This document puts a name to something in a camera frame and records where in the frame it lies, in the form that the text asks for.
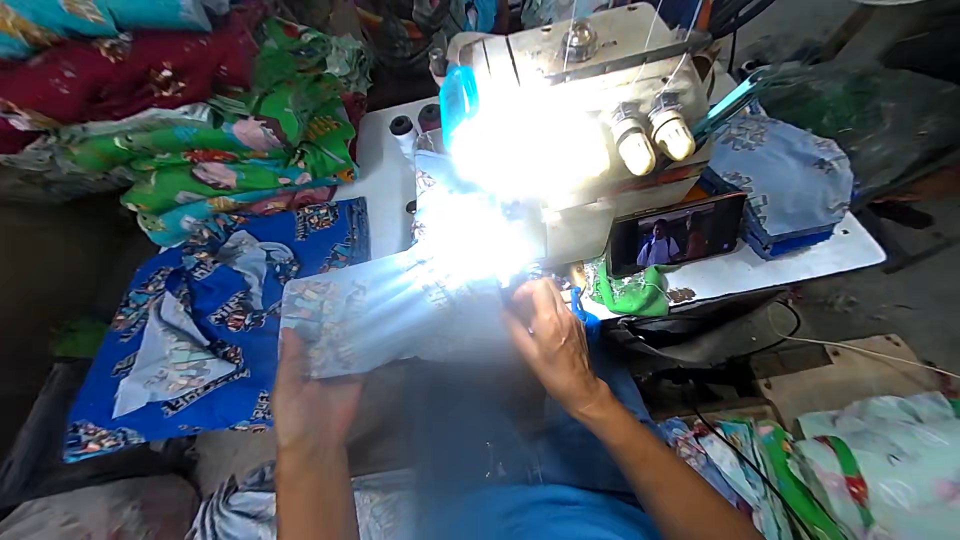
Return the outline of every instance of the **hand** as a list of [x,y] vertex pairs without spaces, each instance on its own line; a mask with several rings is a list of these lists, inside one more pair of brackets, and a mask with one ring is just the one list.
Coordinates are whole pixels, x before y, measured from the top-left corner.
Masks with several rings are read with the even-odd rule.
[[280,333],[280,362],[271,397],[277,446],[310,452],[318,445],[343,445],[360,401],[363,377],[308,379],[300,337],[293,329]]
[[584,325],[552,280],[526,282],[514,293],[516,313],[504,318],[516,347],[543,387],[573,416],[610,395],[590,368]]

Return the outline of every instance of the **bright light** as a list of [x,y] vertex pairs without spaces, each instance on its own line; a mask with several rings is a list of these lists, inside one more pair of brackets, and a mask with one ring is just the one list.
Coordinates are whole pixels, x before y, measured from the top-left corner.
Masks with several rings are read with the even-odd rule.
[[568,193],[610,166],[600,122],[569,104],[488,99],[452,134],[448,148],[460,175],[500,200],[545,200]]
[[426,233],[411,249],[430,258],[431,270],[446,275],[448,285],[490,277],[505,282],[538,257],[537,240],[523,223],[508,221],[492,196],[444,198],[431,200]]

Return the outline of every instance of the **phone screen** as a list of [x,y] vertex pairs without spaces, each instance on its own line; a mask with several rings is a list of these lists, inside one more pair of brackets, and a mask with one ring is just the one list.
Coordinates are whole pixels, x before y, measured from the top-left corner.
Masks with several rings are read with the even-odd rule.
[[609,273],[627,276],[652,264],[680,264],[731,251],[745,199],[745,193],[734,193],[617,221],[607,250]]

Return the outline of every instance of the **jeans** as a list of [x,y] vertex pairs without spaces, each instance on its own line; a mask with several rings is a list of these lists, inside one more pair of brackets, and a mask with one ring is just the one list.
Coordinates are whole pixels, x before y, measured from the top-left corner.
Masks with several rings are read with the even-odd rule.
[[[638,421],[656,431],[630,371],[591,350],[597,376]],[[596,436],[547,396],[542,430],[521,434],[489,388],[451,381],[459,366],[428,370],[415,389],[418,504],[428,510],[485,486],[562,484],[636,505],[630,484]]]

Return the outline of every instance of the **white table surface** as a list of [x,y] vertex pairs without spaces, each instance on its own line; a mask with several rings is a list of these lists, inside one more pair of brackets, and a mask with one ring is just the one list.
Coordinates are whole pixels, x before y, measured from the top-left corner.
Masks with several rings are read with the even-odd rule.
[[[710,101],[723,97],[733,88],[726,74],[717,80]],[[414,123],[420,109],[437,103],[427,98],[364,116],[357,140],[357,161],[360,167],[354,184],[342,185],[336,200],[367,198],[370,221],[371,256],[386,257],[410,247],[413,216],[406,204],[417,198],[413,166],[396,145],[387,129],[395,116],[405,114]],[[759,289],[787,285],[831,274],[848,272],[879,264],[886,255],[860,222],[848,213],[837,224],[833,236],[824,242],[798,250],[774,260],[760,258],[742,240],[732,252],[683,264],[665,274],[667,288],[689,288],[695,296],[672,307],[731,296]],[[618,317],[603,305],[584,299],[584,308],[601,319]]]
[[334,200],[367,198],[372,258],[393,255],[410,247],[414,216],[407,213],[406,206],[417,199],[413,164],[400,153],[388,126],[401,114],[410,116],[416,124],[420,109],[431,103],[437,103],[437,98],[375,110],[360,120],[357,135],[360,174],[353,184],[338,187]]

